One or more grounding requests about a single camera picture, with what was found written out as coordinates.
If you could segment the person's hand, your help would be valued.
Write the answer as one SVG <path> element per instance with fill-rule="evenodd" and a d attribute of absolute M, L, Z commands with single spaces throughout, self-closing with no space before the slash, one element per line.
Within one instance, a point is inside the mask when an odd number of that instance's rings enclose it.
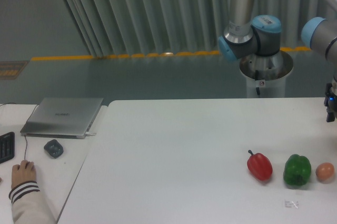
<path fill-rule="evenodd" d="M 21 161 L 20 164 L 16 164 L 12 167 L 12 179 L 11 188 L 19 186 L 22 183 L 29 181 L 36 181 L 36 169 L 34 162 L 27 160 Z"/>

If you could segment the cream sleeve forearm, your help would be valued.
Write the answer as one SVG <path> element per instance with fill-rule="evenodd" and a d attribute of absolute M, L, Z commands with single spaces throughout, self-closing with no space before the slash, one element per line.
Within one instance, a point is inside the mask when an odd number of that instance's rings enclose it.
<path fill-rule="evenodd" d="M 12 204 L 13 223 L 56 223 L 36 181 L 20 183 L 10 191 L 8 197 Z"/>

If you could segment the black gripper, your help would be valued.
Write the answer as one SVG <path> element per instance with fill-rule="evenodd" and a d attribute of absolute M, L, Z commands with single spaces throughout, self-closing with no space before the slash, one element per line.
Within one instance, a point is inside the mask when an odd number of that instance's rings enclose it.
<path fill-rule="evenodd" d="M 330 106 L 336 106 L 336 95 L 332 91 L 332 83 L 327 83 L 325 86 L 324 106 L 327 106 L 326 122 L 334 122 L 335 114 L 334 111 L 330 108 Z"/>

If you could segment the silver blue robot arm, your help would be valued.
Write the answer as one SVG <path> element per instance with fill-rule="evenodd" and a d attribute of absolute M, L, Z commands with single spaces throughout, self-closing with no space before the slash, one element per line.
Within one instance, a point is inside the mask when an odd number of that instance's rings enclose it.
<path fill-rule="evenodd" d="M 252 19 L 254 0 L 231 0 L 229 24 L 218 38 L 220 53 L 228 61 L 240 60 L 248 98 L 282 98 L 293 60 L 281 51 L 281 22 L 272 15 Z M 326 0 L 336 10 L 336 0 Z M 325 87 L 327 122 L 336 120 L 336 20 L 322 17 L 309 20 L 301 32 L 304 45 L 335 67 Z"/>

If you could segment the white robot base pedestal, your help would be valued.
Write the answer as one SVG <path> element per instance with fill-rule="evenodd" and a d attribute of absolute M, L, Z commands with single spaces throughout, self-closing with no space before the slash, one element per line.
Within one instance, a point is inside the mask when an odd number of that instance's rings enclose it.
<path fill-rule="evenodd" d="M 242 58 L 240 71 L 246 80 L 246 97 L 285 97 L 286 78 L 292 70 L 293 59 L 284 51 L 267 57 L 252 54 Z"/>

